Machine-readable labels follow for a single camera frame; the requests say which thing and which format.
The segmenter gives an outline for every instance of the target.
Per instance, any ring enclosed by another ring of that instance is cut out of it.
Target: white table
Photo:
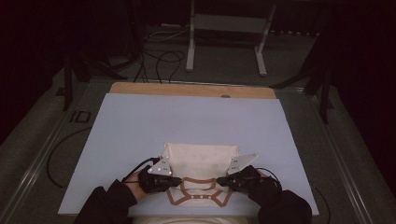
[[[173,142],[236,145],[241,154],[259,153],[253,166],[274,172],[283,189],[305,198],[313,215],[318,215],[289,125],[272,90],[118,83],[110,92],[115,93],[102,103],[59,214],[77,214],[94,188],[107,189],[141,161],[160,156],[165,142]],[[223,208],[173,206],[166,194],[159,193],[133,206],[130,215],[255,217],[258,210],[257,204],[239,193]]]

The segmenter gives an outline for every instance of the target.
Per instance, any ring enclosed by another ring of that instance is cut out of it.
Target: white cloth
[[[169,158],[173,176],[182,184],[166,193],[171,204],[182,206],[225,206],[232,192],[216,183],[226,176],[231,159],[239,155],[237,146],[210,146],[166,143],[162,156]]]
[[[250,224],[247,217],[134,217],[134,224]]]

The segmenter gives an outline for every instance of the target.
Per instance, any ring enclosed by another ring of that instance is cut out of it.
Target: black sleeve
[[[103,187],[93,190],[74,223],[123,224],[128,220],[129,207],[135,204],[136,198],[129,188],[116,180],[108,191]]]
[[[281,191],[272,182],[262,182],[248,196],[261,209],[259,222],[265,224],[310,224],[309,203],[290,190]]]

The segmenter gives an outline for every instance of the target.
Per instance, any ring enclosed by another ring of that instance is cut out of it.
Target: metal frame
[[[235,31],[262,34],[262,41],[254,48],[254,53],[256,55],[260,76],[267,76],[262,50],[271,27],[271,21],[274,17],[275,10],[276,5],[272,5],[268,18],[266,19],[202,15],[195,14],[195,0],[191,0],[190,44],[187,54],[186,70],[191,72],[194,67],[195,29]]]

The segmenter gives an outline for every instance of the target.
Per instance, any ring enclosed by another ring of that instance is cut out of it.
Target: cable
[[[128,179],[128,177],[129,177],[130,175],[132,175],[134,172],[136,172],[137,169],[139,169],[142,165],[146,164],[147,162],[152,161],[152,162],[155,164],[155,163],[158,162],[159,160],[160,160],[160,158],[149,158],[149,159],[146,159],[145,161],[140,162],[140,163],[131,171],[131,173],[129,173],[127,176],[125,176],[125,177],[122,179],[121,182],[125,183],[125,181]]]
[[[148,41],[161,42],[161,41],[169,40],[169,39],[171,39],[171,38],[173,38],[173,37],[175,37],[175,36],[182,35],[182,34],[186,33],[187,31],[188,31],[188,30],[184,30],[184,31],[175,31],[175,32],[174,32],[174,31],[170,31],[170,32],[156,32],[156,33],[152,33],[152,34],[148,35],[148,37],[146,38],[146,40],[148,40]],[[176,33],[176,34],[175,34],[175,35],[170,35],[170,36],[168,36],[168,37],[166,37],[166,38],[164,38],[164,39],[151,39],[152,36],[157,35],[157,34],[174,34],[174,33]]]
[[[51,176],[51,174],[50,174],[50,160],[51,160],[51,158],[52,158],[53,153],[54,153],[55,150],[58,148],[58,146],[59,146],[62,142],[64,142],[65,140],[67,140],[68,138],[72,137],[72,136],[75,135],[75,134],[78,134],[78,133],[82,133],[82,132],[84,132],[84,131],[87,131],[87,130],[89,130],[89,129],[91,129],[91,128],[92,128],[92,127],[89,127],[89,128],[81,129],[81,130],[76,131],[76,132],[74,132],[74,133],[70,133],[70,134],[67,135],[65,138],[63,138],[61,141],[59,141],[59,142],[55,145],[55,147],[51,150],[51,152],[50,152],[50,154],[49,154],[49,157],[47,158],[47,176],[48,176],[50,182],[52,182],[52,184],[54,184],[54,185],[57,186],[58,188],[64,189],[66,186],[62,186],[61,184],[59,184],[58,182],[56,182],[56,181],[52,178],[52,176]]]
[[[324,203],[326,204],[327,212],[328,212],[328,214],[329,214],[329,217],[327,218],[327,222],[326,222],[326,223],[327,223],[327,224],[330,224],[330,221],[332,220],[332,212],[331,212],[331,210],[330,210],[330,206],[329,206],[329,204],[327,203],[326,198],[324,197],[324,195],[320,192],[320,190],[319,190],[315,185],[313,185],[311,182],[309,182],[309,184],[311,185],[311,187],[312,187],[314,190],[317,191],[317,193],[320,195],[320,197],[323,199]]]
[[[276,175],[274,175],[274,173],[272,173],[270,170],[267,170],[267,169],[265,169],[265,168],[256,168],[256,169],[257,169],[257,170],[264,170],[264,171],[270,173],[271,175],[274,176],[274,178],[276,179],[276,181],[279,182],[279,180],[277,179]]]
[[[148,51],[156,51],[156,52],[162,52],[163,54],[161,54],[159,57],[149,53]],[[159,64],[160,62],[165,62],[165,63],[178,63],[177,68],[171,73],[170,77],[168,78],[168,82],[171,83],[171,79],[173,77],[173,75],[176,73],[176,71],[180,68],[181,66],[181,62],[186,58],[186,55],[180,51],[180,50],[143,50],[143,52],[145,54],[147,54],[148,56],[151,56],[155,59],[157,59],[156,62],[156,66],[155,66],[155,71],[157,74],[157,78],[160,80],[160,83],[163,83],[161,76],[160,76],[160,72],[159,72]],[[177,60],[165,60],[163,59],[163,57],[167,54],[173,54],[177,57]]]

